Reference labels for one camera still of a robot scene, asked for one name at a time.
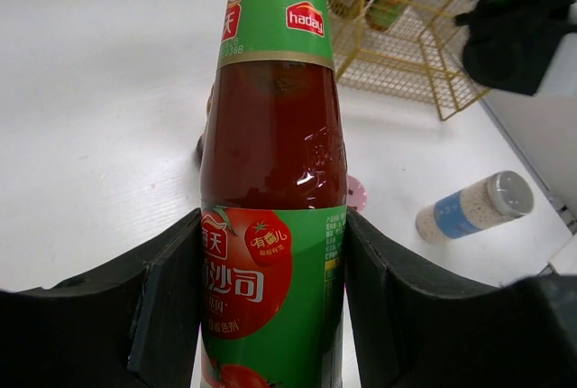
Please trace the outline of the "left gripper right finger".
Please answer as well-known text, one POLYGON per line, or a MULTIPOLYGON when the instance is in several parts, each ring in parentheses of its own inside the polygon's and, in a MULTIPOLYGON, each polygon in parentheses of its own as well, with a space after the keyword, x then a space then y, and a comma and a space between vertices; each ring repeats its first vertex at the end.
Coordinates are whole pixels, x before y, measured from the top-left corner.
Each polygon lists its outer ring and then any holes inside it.
POLYGON ((356 211, 344 247, 362 386, 575 386, 574 277, 492 287, 429 262, 356 211))

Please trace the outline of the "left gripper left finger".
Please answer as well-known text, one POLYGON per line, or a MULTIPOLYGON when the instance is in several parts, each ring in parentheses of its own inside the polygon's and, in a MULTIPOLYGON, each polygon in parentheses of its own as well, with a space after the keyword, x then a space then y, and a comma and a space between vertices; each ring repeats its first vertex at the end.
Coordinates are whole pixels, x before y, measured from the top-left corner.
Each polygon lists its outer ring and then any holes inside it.
POLYGON ((188 387, 200 211, 51 289, 1 293, 3 387, 188 387))

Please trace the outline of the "ketchup bottle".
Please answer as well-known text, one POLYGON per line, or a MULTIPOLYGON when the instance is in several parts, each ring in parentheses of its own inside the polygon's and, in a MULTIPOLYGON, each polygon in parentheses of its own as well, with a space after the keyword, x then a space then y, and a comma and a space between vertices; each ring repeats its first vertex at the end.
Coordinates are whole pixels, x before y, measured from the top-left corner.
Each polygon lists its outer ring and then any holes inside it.
POLYGON ((214 85, 201 385, 339 387, 347 167, 326 0, 227 0, 214 85))
POLYGON ((364 19, 368 27, 377 32, 386 32, 404 13, 409 0, 370 0, 364 19))

